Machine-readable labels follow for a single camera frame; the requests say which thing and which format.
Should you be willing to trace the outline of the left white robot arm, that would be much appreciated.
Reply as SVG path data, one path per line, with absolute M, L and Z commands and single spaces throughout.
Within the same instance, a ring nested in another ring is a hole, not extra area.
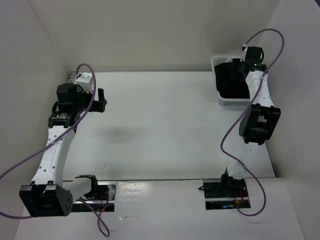
M 95 175 L 78 175 L 63 186 L 63 172 L 71 143 L 76 135 L 77 121 L 90 112 L 102 113 L 107 101 L 104 90 L 94 93 L 79 84 L 64 83 L 57 87 L 57 101 L 48 119 L 47 149 L 42 155 L 38 170 L 30 184 L 23 185 L 19 197 L 32 218 L 68 216 L 73 203 L 81 197 L 93 200 L 100 188 Z

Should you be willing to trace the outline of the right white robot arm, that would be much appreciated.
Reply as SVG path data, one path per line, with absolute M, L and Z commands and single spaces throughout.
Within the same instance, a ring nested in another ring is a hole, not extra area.
M 221 176 L 219 192 L 225 197 L 234 197 L 244 190 L 248 167 L 255 152 L 269 140 L 281 116 L 275 107 L 268 88 L 267 66 L 262 64 L 264 52 L 261 47 L 243 46 L 242 57 L 232 61 L 232 74 L 243 77 L 248 87 L 250 103 L 239 123 L 239 136 L 243 147 L 237 157 L 239 161 L 230 164 Z

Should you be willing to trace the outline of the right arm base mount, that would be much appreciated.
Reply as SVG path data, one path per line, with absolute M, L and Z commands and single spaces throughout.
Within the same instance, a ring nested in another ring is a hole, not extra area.
M 204 180 L 198 188 L 204 193 L 206 210 L 250 209 L 251 203 L 246 185 L 242 189 L 222 189 L 219 180 Z

